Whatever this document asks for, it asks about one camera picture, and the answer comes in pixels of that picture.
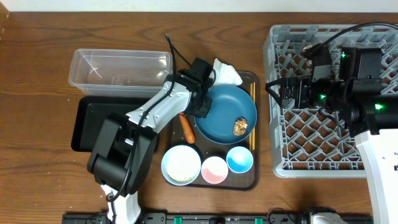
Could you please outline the light blue cup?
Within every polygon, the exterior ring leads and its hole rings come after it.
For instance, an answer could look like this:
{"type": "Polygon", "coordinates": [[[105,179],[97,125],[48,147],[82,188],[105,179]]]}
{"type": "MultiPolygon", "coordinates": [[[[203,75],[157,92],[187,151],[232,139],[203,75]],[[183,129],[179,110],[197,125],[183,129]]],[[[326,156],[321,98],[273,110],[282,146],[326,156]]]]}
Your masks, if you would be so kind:
{"type": "Polygon", "coordinates": [[[226,163],[231,172],[243,174],[251,169],[254,164],[254,158],[249,149],[236,146],[228,151],[226,163]]]}

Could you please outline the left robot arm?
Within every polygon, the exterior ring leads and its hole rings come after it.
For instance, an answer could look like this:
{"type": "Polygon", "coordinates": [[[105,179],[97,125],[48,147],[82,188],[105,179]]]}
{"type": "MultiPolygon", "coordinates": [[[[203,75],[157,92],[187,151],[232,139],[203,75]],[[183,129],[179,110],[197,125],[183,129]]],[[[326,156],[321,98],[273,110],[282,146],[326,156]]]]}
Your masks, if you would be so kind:
{"type": "Polygon", "coordinates": [[[87,163],[106,194],[111,223],[136,223],[141,214],[137,191],[144,182],[159,133],[178,114],[207,116],[212,100],[206,94],[216,80],[213,66],[196,58],[188,68],[167,75],[149,101],[126,114],[103,121],[87,163]]]}

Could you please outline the brown food scrap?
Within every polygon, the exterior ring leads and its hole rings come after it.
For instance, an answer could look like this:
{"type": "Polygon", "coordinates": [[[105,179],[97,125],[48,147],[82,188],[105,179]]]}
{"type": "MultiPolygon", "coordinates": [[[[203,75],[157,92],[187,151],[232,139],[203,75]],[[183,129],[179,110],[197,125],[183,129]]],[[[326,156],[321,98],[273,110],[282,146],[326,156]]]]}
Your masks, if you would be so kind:
{"type": "Polygon", "coordinates": [[[248,127],[248,121],[245,118],[238,118],[234,122],[233,134],[235,136],[242,136],[246,134],[246,129],[248,127]]]}

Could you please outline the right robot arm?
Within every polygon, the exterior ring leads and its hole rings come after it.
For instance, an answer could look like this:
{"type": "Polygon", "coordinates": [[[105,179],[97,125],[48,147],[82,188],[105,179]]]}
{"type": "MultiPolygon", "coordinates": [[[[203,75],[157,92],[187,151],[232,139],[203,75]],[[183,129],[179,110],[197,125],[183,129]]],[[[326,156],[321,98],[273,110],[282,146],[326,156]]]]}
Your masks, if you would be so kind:
{"type": "Polygon", "coordinates": [[[367,22],[340,30],[326,40],[299,50],[311,71],[301,77],[280,77],[266,91],[282,108],[293,101],[298,109],[318,107],[331,119],[341,115],[364,164],[374,223],[397,223],[397,95],[384,94],[380,47],[344,45],[339,70],[332,74],[330,43],[363,28],[397,29],[390,22],[367,22]]]}

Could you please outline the orange carrot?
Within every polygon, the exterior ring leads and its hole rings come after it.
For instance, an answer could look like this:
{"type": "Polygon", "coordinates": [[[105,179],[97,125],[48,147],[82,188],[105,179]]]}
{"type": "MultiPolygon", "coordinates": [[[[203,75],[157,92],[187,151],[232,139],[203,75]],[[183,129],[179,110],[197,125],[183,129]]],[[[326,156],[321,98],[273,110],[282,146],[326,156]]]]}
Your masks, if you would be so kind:
{"type": "Polygon", "coordinates": [[[187,119],[187,117],[184,115],[184,113],[179,114],[180,122],[183,128],[183,133],[185,135],[185,139],[189,144],[194,144],[195,143],[195,134],[193,132],[193,129],[187,119]]]}

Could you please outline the pink cup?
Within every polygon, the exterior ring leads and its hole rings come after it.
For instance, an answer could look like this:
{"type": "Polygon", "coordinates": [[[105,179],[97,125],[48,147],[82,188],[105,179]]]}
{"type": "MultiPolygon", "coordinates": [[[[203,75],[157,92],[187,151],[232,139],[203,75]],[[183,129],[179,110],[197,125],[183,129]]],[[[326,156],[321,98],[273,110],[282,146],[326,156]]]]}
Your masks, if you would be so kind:
{"type": "Polygon", "coordinates": [[[228,172],[227,163],[221,157],[209,157],[201,165],[201,175],[209,184],[222,183],[227,178],[228,172]]]}

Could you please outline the blue plate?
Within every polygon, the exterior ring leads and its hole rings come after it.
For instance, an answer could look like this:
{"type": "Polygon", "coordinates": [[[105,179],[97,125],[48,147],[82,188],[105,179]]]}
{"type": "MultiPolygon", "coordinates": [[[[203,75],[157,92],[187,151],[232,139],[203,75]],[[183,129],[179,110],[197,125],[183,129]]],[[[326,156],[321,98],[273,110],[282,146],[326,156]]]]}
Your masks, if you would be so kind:
{"type": "Polygon", "coordinates": [[[212,99],[210,112],[206,118],[194,118],[197,129],[205,138],[218,144],[236,144],[249,137],[257,123],[257,108],[246,91],[238,86],[218,85],[211,87],[206,95],[212,99]],[[242,117],[248,121],[246,134],[235,136],[234,122],[242,117]]]}

